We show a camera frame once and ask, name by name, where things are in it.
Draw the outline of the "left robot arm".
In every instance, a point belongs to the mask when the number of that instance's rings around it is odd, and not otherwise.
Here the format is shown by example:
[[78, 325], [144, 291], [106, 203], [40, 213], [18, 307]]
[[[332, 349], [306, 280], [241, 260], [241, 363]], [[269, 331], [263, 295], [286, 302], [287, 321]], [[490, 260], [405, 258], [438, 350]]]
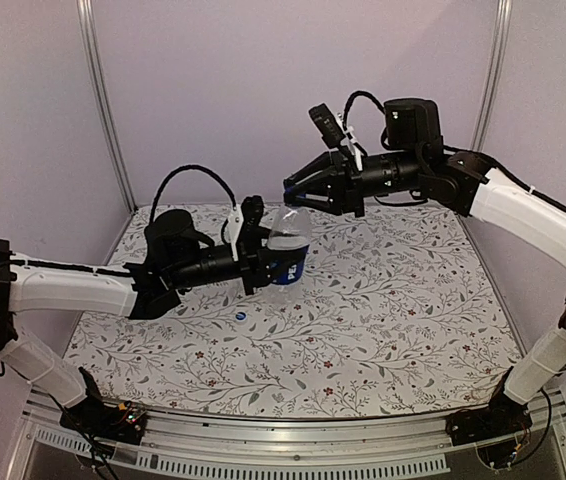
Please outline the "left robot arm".
[[233, 279], [251, 295], [302, 263], [309, 244], [305, 229], [266, 228], [261, 218], [260, 210], [233, 209], [230, 240], [217, 244], [195, 228], [188, 211], [165, 211], [144, 230], [145, 260], [122, 267], [36, 259], [0, 239], [0, 361], [70, 410], [89, 433], [104, 433], [112, 415], [93, 377], [16, 326], [15, 315], [90, 311], [154, 320], [177, 307], [188, 290]]

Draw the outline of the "right aluminium frame post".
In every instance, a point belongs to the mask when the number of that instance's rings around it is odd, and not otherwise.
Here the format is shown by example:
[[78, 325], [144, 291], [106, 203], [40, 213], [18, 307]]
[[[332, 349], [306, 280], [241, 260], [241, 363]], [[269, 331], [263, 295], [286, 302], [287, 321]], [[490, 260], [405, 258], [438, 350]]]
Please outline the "right aluminium frame post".
[[487, 138], [507, 52], [512, 7], [512, 0], [499, 0], [497, 2], [488, 71], [472, 136], [472, 150], [481, 151]]

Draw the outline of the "left aluminium frame post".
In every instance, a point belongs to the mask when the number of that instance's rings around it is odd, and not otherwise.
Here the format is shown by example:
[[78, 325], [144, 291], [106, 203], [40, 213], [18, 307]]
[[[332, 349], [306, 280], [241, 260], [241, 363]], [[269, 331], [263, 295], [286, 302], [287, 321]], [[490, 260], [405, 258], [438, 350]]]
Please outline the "left aluminium frame post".
[[93, 2], [90, 0], [78, 0], [76, 5], [90, 83], [92, 85], [97, 114], [101, 122], [114, 177], [119, 187], [125, 208], [129, 213], [134, 213], [137, 210], [137, 202], [123, 158], [107, 91], [106, 79], [99, 51]]

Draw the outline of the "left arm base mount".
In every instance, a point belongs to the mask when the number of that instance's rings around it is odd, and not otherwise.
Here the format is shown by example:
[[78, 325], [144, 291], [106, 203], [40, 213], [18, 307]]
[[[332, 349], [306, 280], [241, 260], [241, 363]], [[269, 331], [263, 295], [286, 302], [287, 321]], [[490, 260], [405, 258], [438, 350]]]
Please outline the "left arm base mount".
[[83, 367], [78, 371], [86, 383], [87, 397], [76, 406], [63, 408], [60, 425], [86, 436], [140, 445], [147, 424], [147, 411], [131, 401], [108, 406], [93, 376]]

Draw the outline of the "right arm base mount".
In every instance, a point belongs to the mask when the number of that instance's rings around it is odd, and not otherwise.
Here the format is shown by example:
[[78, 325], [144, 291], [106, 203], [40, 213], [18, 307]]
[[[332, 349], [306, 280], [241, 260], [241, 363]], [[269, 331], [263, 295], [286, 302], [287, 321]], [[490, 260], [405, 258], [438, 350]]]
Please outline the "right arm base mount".
[[499, 385], [486, 406], [462, 409], [445, 418], [445, 432], [454, 446], [522, 432], [532, 426], [526, 404], [511, 400]]

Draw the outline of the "aluminium front rail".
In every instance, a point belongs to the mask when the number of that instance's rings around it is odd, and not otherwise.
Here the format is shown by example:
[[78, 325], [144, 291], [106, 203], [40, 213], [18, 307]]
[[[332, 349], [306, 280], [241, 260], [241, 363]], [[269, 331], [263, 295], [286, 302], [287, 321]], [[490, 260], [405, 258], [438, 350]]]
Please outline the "aluminium front rail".
[[137, 445], [95, 458], [32, 394], [19, 422], [10, 479], [566, 479], [566, 405], [559, 391], [530, 405], [518, 462], [484, 463], [505, 437], [456, 445], [443, 412], [360, 419], [264, 419], [151, 409]]

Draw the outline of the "blue Pepsi bottle cap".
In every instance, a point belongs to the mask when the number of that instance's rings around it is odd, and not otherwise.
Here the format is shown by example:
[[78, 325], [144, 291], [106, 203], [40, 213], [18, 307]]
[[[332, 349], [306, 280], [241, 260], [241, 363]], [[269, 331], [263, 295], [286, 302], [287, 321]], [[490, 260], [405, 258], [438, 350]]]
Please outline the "blue Pepsi bottle cap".
[[286, 187], [284, 191], [284, 203], [290, 207], [298, 206], [298, 196], [293, 187]]

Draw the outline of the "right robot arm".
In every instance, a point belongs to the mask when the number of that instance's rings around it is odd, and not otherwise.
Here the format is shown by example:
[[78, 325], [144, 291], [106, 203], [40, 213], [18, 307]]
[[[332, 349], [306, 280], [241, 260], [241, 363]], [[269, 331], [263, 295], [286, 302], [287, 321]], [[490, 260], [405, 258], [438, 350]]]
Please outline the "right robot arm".
[[[454, 213], [492, 224], [522, 239], [566, 269], [566, 207], [516, 178], [493, 157], [444, 144], [437, 104], [403, 98], [379, 106], [385, 153], [368, 155], [345, 116], [320, 104], [309, 116], [327, 147], [284, 181], [284, 201], [333, 215], [364, 214], [364, 201], [408, 191]], [[480, 427], [500, 436], [527, 404], [566, 368], [566, 301], [557, 327], [512, 367], [480, 415]]]

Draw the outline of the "aluminium frame post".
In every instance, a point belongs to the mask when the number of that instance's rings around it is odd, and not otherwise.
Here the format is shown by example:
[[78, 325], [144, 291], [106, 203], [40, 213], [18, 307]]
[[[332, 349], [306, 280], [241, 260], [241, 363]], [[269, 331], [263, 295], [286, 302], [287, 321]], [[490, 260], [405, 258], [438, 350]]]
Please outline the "aluminium frame post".
[[93, 2], [90, 0], [78, 0], [76, 5], [90, 83], [92, 85], [97, 114], [101, 122], [114, 177], [119, 187], [125, 208], [129, 213], [134, 213], [137, 210], [137, 202], [123, 158], [107, 91], [106, 79], [99, 51]]
[[512, 7], [512, 0], [499, 0], [497, 2], [488, 71], [472, 136], [472, 150], [481, 151], [487, 138], [507, 52]]

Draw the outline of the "floral patterned table mat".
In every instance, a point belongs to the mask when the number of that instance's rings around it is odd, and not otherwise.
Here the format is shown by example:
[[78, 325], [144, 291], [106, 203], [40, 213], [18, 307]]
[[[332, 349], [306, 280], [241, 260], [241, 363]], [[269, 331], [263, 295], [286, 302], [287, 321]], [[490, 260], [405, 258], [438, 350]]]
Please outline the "floral patterned table mat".
[[[165, 317], [87, 313], [65, 353], [112, 399], [264, 417], [371, 417], [487, 401], [521, 356], [448, 210], [312, 214], [293, 298], [238, 281], [196, 288]], [[244, 312], [244, 321], [236, 314]]]

